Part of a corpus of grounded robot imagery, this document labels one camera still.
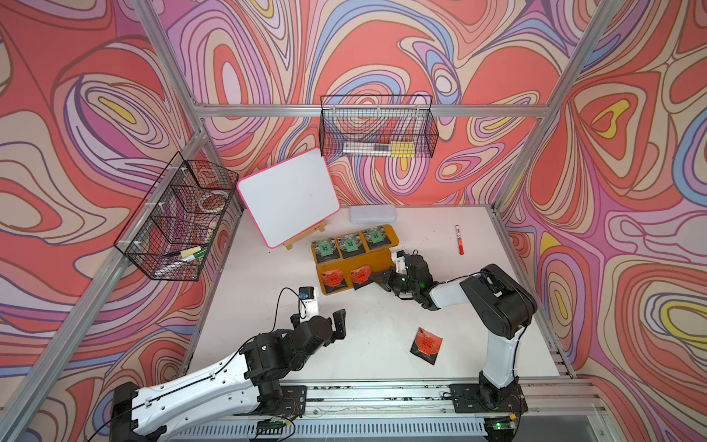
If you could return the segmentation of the red tea bag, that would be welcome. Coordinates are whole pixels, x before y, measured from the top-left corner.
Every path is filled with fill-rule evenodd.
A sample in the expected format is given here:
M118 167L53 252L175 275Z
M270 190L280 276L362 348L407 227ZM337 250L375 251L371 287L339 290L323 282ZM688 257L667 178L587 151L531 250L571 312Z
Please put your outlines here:
M363 265L351 272L351 281L353 289L365 287L372 283L372 271L369 265Z
M341 269L334 269L323 273L321 275L321 281L325 295L348 289L349 287L344 278L344 272Z
M436 364L443 339L426 329L419 328L411 346L411 354L430 365Z

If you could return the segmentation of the green tea bag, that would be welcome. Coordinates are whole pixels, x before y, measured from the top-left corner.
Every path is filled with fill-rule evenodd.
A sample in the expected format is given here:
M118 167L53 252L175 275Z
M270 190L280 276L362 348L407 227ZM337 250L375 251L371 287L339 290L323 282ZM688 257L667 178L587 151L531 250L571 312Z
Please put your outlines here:
M368 250L377 250L391 245L391 240L384 226L365 229L362 234Z
M359 233L338 237L337 246L342 254L342 259L350 259L366 253L363 240Z
M327 263L341 258L336 239L321 239L312 241L311 249L316 263Z

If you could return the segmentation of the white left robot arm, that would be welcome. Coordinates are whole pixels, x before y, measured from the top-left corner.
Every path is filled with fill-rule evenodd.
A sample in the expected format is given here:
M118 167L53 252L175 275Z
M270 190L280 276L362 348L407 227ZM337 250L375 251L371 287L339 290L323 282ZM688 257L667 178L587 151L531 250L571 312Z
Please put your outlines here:
M183 430L227 415L293 421L305 410L304 387L282 387L322 347L346 337L346 312L294 318L290 330L250 338L239 350L189 376L140 388L117 387L108 423L111 441L164 441Z

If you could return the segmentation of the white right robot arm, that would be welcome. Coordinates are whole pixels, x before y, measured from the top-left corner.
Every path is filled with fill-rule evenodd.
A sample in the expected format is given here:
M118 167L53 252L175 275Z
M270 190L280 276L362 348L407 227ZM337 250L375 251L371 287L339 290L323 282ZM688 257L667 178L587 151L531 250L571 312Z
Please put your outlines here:
M521 416L524 402L517 375L520 340L538 309L533 296L498 265L438 282L420 254L398 253L404 272L396 267L372 274L370 280L403 300L413 300L423 309L440 311L469 304L487 329L487 353L473 396L454 393L458 404L478 403L482 409L500 412L506 408Z

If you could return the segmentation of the yellow wooden two-tier shelf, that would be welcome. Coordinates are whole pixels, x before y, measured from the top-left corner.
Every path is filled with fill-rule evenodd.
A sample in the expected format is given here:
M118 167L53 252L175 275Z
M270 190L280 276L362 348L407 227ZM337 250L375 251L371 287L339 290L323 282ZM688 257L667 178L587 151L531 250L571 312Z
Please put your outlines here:
M394 266L394 263L393 263L392 257L391 257L391 249L397 247L400 243L400 240L399 240L395 230L392 228L392 225L386 224L386 225L381 225L381 226L384 226L387 230L388 237L391 240L390 246L385 247L385 248L380 248L377 250L368 250L368 246L366 246L364 236L362 234L363 230L359 230L354 233L360 234L360 236L363 240L363 245L366 249L365 254L355 256L350 259L342 259L342 254L341 254L341 258L338 260L335 260L335 261L330 261L327 263L316 263L315 262L316 263L316 272L317 272L318 280L320 282L320 289L321 289L322 294L324 294L324 290L323 290L323 283L321 281L321 275L325 272L330 271L330 270L341 269L344 272L344 278L349 285L348 289L344 289L344 290L349 290L349 289L353 289L352 281L351 281L351 272L353 270L355 270L363 265L369 265L371 268L372 274L375 274L375 273L390 269L390 267Z

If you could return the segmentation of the white plastic pencil case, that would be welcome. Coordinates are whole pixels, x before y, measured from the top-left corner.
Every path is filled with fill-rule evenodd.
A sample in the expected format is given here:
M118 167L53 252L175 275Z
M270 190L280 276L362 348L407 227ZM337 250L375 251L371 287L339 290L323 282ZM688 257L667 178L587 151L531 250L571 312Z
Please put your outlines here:
M392 204L351 206L349 220L352 224L390 224L397 220L397 210Z

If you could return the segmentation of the red marker pen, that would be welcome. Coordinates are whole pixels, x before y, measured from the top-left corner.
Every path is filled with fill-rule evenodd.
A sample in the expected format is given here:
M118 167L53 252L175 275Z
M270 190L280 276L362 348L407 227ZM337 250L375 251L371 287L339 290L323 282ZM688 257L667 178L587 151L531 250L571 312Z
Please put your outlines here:
M458 254L463 256L465 254L465 250L464 250L464 244L463 244L463 239L462 239L459 225L455 226L455 234L456 234L457 245L458 245Z

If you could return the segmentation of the wooden whiteboard easel stand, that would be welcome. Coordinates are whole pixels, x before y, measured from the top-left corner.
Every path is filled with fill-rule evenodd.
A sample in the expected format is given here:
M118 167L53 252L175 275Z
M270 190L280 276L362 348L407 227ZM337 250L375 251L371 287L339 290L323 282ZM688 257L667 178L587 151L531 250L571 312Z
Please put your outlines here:
M302 239L305 239L314 233L324 232L326 230L326 226L327 226L327 221L322 220L322 221L320 221L320 223L316 224L315 226L308 228L308 229L300 232L298 235L288 239L287 241L285 241L283 243L283 245L285 246L285 248L287 250L291 250L293 248L294 244L297 243L298 241L301 241Z

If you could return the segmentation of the pink framed whiteboard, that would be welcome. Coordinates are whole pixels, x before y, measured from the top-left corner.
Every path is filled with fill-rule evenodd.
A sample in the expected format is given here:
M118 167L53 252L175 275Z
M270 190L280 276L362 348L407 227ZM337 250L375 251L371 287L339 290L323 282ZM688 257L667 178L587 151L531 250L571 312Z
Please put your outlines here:
M341 208L327 163L317 149L252 174L240 180L237 189L270 249Z

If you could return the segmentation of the yellow sticky notes block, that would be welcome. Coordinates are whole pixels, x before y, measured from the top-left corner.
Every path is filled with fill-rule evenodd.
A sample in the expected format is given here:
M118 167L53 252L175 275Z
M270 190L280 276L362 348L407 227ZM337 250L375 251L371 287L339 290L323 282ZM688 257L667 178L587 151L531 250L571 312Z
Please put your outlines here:
M388 145L392 158L414 158L416 147L414 142L393 141Z

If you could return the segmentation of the green marker in basket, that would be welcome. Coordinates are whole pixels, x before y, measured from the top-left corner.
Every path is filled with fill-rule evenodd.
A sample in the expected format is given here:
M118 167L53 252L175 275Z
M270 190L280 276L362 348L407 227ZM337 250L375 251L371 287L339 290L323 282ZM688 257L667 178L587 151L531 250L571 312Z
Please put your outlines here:
M179 252L169 252L164 255L164 258L177 263L189 263L204 258L208 252L209 249L206 246L194 246Z

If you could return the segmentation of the tape roll in basket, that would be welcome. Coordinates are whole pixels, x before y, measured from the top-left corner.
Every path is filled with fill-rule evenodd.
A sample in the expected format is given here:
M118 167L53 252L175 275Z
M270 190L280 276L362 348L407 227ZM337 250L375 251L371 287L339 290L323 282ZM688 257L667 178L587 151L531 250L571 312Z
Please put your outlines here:
M198 199L198 208L203 214L220 213L228 201L228 192L221 190L204 191Z

